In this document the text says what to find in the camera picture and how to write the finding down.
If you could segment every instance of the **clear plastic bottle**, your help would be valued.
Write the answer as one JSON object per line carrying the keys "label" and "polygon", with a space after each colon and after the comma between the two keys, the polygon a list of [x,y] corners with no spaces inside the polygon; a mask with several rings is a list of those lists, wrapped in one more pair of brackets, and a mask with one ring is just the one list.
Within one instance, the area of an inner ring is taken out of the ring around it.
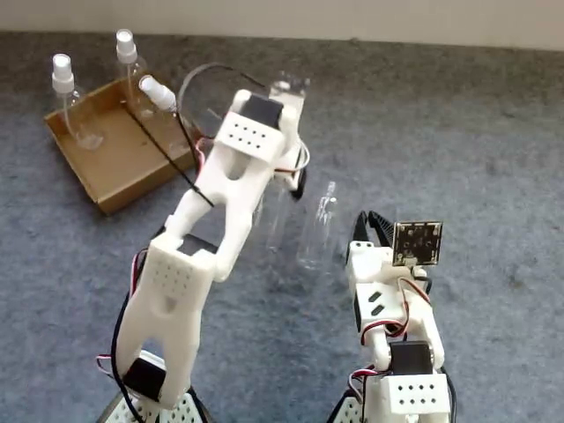
{"label": "clear plastic bottle", "polygon": [[167,139],[168,153],[173,158],[185,153],[189,145],[180,131],[174,93],[151,75],[145,75],[139,80],[139,89],[156,106],[155,116],[149,126],[159,135],[157,139]]}
{"label": "clear plastic bottle", "polygon": [[329,181],[325,187],[308,205],[297,254],[303,267],[321,272],[330,266],[340,229],[337,183]]}
{"label": "clear plastic bottle", "polygon": [[147,63],[137,53],[133,33],[129,29],[120,29],[115,33],[117,54],[117,77],[121,81],[123,96],[132,112],[142,119],[155,115],[155,107],[139,90],[139,80],[147,74]]}
{"label": "clear plastic bottle", "polygon": [[70,57],[63,54],[53,56],[51,78],[57,108],[62,110],[67,130],[80,147],[95,150],[104,140],[104,132],[92,104],[85,101],[84,91],[74,84]]}

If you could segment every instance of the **circuit board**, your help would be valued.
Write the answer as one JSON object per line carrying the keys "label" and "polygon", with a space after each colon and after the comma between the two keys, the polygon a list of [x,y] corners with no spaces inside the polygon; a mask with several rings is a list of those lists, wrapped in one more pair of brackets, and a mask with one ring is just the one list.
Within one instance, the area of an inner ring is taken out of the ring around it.
{"label": "circuit board", "polygon": [[442,222],[397,222],[394,225],[394,266],[435,265],[441,251]]}

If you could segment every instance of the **bottle cap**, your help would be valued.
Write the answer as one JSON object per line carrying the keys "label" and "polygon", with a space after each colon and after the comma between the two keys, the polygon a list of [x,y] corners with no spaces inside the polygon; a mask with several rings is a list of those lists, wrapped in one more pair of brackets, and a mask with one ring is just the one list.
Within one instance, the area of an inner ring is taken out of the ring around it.
{"label": "bottle cap", "polygon": [[74,75],[72,75],[71,58],[67,55],[53,56],[53,73],[51,74],[53,89],[61,94],[74,90]]}
{"label": "bottle cap", "polygon": [[139,80],[139,89],[161,110],[176,111],[176,96],[166,85],[160,84],[151,75]]}
{"label": "bottle cap", "polygon": [[137,47],[133,41],[133,33],[129,29],[120,29],[115,33],[115,38],[117,60],[123,64],[134,63],[137,60]]}

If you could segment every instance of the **robotic arm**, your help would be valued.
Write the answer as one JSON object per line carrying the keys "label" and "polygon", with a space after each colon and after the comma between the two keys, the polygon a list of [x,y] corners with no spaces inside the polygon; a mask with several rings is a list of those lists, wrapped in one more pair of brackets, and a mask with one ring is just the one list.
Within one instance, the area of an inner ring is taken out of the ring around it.
{"label": "robotic arm", "polygon": [[[152,88],[152,100],[171,109],[170,90]],[[246,90],[235,95],[197,177],[197,190],[184,194],[164,232],[149,245],[138,287],[122,315],[115,366],[128,391],[155,411],[154,419],[161,409],[172,410],[191,386],[205,299],[212,281],[229,277],[267,184],[276,175],[301,197],[308,161],[298,135],[303,88],[280,81],[269,98]],[[226,225],[218,251],[200,249],[192,256],[179,251],[183,237],[219,203],[226,205]],[[163,358],[142,351],[147,339],[160,342]]]}
{"label": "robotic arm", "polygon": [[[367,235],[376,230],[381,247]],[[444,349],[422,265],[438,262],[440,222],[392,225],[371,211],[358,217],[346,258],[360,342],[370,366],[353,372],[329,422],[449,423]],[[362,381],[361,392],[353,384]]]}

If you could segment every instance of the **cardboard box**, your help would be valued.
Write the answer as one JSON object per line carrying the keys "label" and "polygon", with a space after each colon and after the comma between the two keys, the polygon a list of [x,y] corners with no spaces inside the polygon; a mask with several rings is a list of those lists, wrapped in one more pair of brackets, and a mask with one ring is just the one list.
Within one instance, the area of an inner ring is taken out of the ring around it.
{"label": "cardboard box", "polygon": [[[116,212],[177,175],[123,105],[119,81],[89,93],[85,101],[92,102],[105,133],[104,142],[96,150],[77,145],[67,131],[61,111],[45,116],[45,123],[88,196],[104,213]],[[166,152],[171,139],[180,137],[186,141],[180,125],[165,124],[164,119],[156,118],[142,122]],[[188,142],[168,155],[182,170],[194,165]]]}

